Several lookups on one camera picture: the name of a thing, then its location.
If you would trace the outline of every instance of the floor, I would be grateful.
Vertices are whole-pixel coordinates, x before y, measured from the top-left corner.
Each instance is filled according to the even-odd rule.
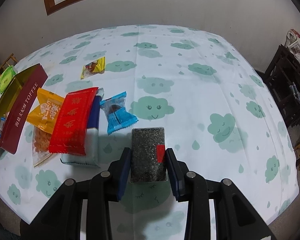
[[[288,128],[292,145],[300,140],[300,128]],[[297,174],[299,195],[270,225],[277,240],[289,240],[300,227],[300,171]],[[20,235],[20,218],[0,199],[0,223],[12,233]]]

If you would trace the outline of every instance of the red label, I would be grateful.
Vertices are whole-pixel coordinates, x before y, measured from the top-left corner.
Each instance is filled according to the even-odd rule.
[[[163,163],[165,151],[166,151],[166,147],[164,146],[164,144],[157,145],[157,161],[159,163]]]

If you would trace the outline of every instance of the red toffee box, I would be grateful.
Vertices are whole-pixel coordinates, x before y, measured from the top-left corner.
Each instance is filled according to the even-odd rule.
[[[18,73],[0,97],[0,119],[9,112],[0,138],[0,147],[12,154],[18,148],[28,113],[48,76],[40,64]]]

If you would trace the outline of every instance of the white wall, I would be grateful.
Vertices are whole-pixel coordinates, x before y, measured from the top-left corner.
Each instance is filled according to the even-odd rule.
[[[225,37],[264,71],[289,29],[300,32],[291,0],[84,0],[47,16],[43,0],[6,0],[0,8],[0,58],[18,59],[62,38],[129,24],[180,25]]]

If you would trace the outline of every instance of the blue candy wrapper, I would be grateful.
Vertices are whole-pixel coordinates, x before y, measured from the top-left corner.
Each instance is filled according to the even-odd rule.
[[[126,110],[126,96],[127,92],[123,92],[100,102],[100,107],[105,111],[108,119],[108,134],[138,122],[138,118]]]

